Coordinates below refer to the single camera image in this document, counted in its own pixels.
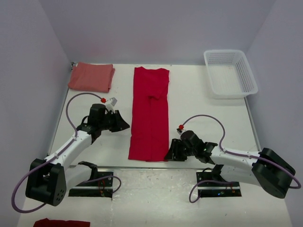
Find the bright red t shirt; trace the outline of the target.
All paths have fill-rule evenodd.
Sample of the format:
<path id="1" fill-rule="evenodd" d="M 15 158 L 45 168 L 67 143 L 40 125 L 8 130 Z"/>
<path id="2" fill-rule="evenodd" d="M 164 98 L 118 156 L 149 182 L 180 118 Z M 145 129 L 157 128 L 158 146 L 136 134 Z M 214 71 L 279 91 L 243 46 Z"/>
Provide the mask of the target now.
<path id="1" fill-rule="evenodd" d="M 169 150 L 169 70 L 134 69 L 130 160 L 164 161 Z"/>

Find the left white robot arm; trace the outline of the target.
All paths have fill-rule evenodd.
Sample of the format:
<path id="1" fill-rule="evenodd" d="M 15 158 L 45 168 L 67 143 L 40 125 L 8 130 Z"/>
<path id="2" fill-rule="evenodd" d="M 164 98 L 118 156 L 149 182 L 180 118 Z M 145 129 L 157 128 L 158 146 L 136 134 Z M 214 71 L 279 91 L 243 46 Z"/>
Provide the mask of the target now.
<path id="1" fill-rule="evenodd" d="M 93 104 L 75 134 L 59 150 L 31 163 L 26 197 L 57 206 L 71 188 L 81 183 L 95 185 L 98 182 L 95 164 L 80 161 L 75 167 L 70 167 L 71 163 L 100 137 L 102 131 L 119 132 L 129 127 L 118 110 Z"/>

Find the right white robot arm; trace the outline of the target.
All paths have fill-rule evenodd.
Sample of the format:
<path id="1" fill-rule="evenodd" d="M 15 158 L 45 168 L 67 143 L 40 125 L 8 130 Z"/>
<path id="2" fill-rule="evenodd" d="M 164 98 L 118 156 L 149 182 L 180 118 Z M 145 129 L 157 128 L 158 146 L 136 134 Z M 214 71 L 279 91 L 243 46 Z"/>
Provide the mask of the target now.
<path id="1" fill-rule="evenodd" d="M 193 131 L 180 132 L 180 138 L 172 140 L 164 159 L 186 161 L 190 156 L 214 166 L 202 178 L 203 183 L 217 186 L 248 183 L 280 199 L 285 198 L 295 175 L 295 170 L 271 149 L 222 151 L 217 143 L 204 142 Z"/>

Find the folded pink t shirt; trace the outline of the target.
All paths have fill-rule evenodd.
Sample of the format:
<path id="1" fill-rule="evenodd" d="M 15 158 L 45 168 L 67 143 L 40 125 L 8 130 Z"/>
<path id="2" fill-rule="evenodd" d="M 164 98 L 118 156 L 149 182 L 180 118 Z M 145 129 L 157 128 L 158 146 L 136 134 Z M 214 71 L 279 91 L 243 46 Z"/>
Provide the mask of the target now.
<path id="1" fill-rule="evenodd" d="M 71 70 L 68 88 L 84 92 L 108 93 L 115 68 L 112 64 L 96 65 L 78 62 Z"/>

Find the white plastic basket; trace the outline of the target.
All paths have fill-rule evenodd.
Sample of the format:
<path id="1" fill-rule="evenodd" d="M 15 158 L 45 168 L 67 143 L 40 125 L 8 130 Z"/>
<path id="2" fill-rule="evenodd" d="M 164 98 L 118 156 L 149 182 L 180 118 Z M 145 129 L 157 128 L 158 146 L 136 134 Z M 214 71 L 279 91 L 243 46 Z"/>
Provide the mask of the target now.
<path id="1" fill-rule="evenodd" d="M 204 61 L 212 96 L 239 99 L 258 92 L 254 75 L 243 51 L 207 50 Z"/>

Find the dark red cloth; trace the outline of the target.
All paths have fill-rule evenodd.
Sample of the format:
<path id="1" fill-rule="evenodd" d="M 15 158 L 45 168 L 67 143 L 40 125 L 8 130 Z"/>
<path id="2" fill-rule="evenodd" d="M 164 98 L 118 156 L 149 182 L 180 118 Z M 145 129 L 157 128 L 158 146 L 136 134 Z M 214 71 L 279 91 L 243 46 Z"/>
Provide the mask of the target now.
<path id="1" fill-rule="evenodd" d="M 51 220 L 45 218 L 36 221 L 33 227 L 90 227 L 90 222 L 76 220 Z"/>

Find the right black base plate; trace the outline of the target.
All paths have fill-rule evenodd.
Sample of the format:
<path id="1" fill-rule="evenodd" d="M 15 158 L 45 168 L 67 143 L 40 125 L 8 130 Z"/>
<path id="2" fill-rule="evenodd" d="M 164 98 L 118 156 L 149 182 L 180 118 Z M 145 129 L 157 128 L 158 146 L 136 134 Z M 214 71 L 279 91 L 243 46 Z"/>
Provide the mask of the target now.
<path id="1" fill-rule="evenodd" d="M 197 182 L 206 180 L 219 181 L 213 176 L 211 168 L 205 168 L 196 172 Z M 223 198 L 223 197 L 241 197 L 241 188 L 238 182 L 230 185 L 218 184 L 214 182 L 204 182 L 197 187 L 199 198 Z"/>

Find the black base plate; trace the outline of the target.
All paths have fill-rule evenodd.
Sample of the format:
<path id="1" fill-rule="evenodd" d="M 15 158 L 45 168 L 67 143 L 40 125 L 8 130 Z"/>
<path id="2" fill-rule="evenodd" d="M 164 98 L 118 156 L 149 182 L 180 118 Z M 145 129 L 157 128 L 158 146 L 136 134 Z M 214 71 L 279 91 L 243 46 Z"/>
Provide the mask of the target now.
<path id="1" fill-rule="evenodd" d="M 81 183 L 69 190 L 69 197 L 100 197 L 112 198 L 113 196 L 113 172 L 98 172 L 97 178 L 109 176 L 101 181 Z"/>
<path id="2" fill-rule="evenodd" d="M 205 168 L 196 172 L 197 182 L 206 180 L 219 181 L 213 176 L 211 168 Z M 197 187 L 199 198 L 223 198 L 223 197 L 241 197 L 241 188 L 238 182 L 230 185 L 218 184 L 214 182 L 204 182 Z"/>

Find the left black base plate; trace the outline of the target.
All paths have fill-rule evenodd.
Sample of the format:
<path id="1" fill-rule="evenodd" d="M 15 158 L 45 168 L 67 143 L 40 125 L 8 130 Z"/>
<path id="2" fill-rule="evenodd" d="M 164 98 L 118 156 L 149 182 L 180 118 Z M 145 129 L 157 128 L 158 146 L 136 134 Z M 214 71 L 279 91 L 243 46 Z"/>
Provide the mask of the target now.
<path id="1" fill-rule="evenodd" d="M 81 183 L 69 190 L 69 197 L 100 197 L 112 198 L 113 196 L 113 172 L 98 172 L 97 178 L 109 176 L 101 181 Z"/>

